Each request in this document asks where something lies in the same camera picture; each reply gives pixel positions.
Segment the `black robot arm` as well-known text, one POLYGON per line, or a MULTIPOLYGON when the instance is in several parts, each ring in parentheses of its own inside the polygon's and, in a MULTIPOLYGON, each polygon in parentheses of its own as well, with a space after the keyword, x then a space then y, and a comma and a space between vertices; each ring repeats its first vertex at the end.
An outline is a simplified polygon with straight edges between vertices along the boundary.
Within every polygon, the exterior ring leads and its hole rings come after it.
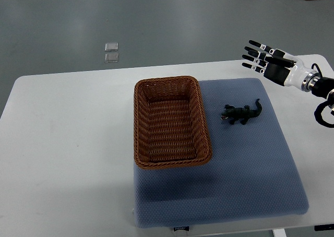
POLYGON ((328 106, 333 108, 333 78, 314 77, 309 87, 313 95, 326 99, 328 106))

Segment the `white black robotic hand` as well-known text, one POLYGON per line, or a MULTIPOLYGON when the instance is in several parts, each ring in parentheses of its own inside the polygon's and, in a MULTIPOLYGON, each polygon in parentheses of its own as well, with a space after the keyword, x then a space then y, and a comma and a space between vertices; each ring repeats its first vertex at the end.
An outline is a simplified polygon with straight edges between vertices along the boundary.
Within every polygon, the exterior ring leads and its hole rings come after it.
POLYGON ((274 49, 268 45, 250 40, 251 46, 246 46, 246 54, 242 58, 246 61, 242 66, 262 74, 268 80, 280 86, 293 86, 309 92, 308 86, 313 78, 319 78, 320 73, 307 68, 303 61, 281 49, 274 49))

